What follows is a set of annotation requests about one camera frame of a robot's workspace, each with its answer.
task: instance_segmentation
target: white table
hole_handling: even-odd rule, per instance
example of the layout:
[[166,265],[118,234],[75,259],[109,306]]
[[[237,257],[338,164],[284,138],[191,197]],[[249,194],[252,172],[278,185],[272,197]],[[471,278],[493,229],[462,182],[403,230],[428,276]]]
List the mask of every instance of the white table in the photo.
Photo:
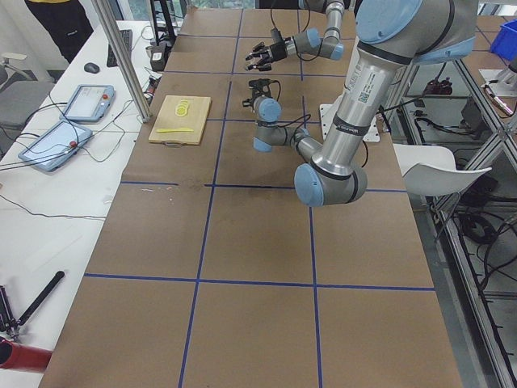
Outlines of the white table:
[[[145,47],[149,45],[146,38],[150,38],[152,32],[146,27],[148,25],[147,22],[119,22],[120,29],[133,30],[132,63],[142,86],[149,78],[146,69],[150,67],[149,58]],[[106,59],[107,38],[99,26],[51,93],[53,101],[58,103],[67,101],[78,84],[113,85],[115,100],[99,123],[89,125],[94,132],[109,123],[122,111],[126,101],[132,99],[120,68],[107,68]],[[90,61],[99,65],[99,73],[84,71],[83,66]],[[49,103],[47,99],[42,106]],[[42,111],[33,117],[24,132],[41,134],[58,122],[59,115],[56,108]],[[105,217],[141,127],[135,105],[131,104],[116,123],[124,128],[126,134],[107,161],[96,162],[84,150],[80,150],[53,173],[44,173],[34,167],[0,171],[0,183],[3,185],[0,194],[36,213]],[[122,131],[110,125],[91,139],[86,148],[97,159],[105,158],[121,136]],[[28,145],[33,139],[27,137],[19,140]],[[0,170],[8,163],[19,162],[17,155],[22,149],[20,144],[14,144],[0,162]],[[6,286],[16,318],[28,308],[57,271],[65,272],[65,278],[23,326],[20,335],[23,344],[53,349],[103,221],[35,217],[0,198],[0,224],[0,285]],[[0,369],[1,385],[5,387],[36,387],[41,376],[38,373]]]

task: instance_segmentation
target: person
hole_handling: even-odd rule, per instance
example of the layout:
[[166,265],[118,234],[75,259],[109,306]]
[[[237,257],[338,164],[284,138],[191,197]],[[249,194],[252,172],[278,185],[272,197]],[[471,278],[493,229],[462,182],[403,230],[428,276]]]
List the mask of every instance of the person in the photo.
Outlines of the person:
[[79,0],[25,0],[70,63],[93,32]]

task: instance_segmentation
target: blue box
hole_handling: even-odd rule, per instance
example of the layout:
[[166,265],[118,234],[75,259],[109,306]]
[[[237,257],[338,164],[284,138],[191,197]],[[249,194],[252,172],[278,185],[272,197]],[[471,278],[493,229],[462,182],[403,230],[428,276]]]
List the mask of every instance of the blue box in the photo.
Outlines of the blue box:
[[501,25],[501,31],[490,46],[490,51],[508,61],[517,56],[517,19]]

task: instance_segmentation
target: yellow shirt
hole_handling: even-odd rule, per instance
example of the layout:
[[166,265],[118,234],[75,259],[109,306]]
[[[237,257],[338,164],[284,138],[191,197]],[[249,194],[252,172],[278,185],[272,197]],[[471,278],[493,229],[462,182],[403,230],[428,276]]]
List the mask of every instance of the yellow shirt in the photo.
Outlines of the yellow shirt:
[[70,0],[29,0],[29,2],[47,2],[49,4],[58,4],[59,2],[69,2]]

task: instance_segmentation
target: white chair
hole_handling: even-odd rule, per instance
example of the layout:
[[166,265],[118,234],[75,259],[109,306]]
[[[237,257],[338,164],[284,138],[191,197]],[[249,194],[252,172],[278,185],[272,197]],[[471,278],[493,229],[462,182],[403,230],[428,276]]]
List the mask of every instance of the white chair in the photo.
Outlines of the white chair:
[[393,144],[407,191],[421,196],[446,196],[463,192],[492,167],[456,169],[454,154],[435,145]]

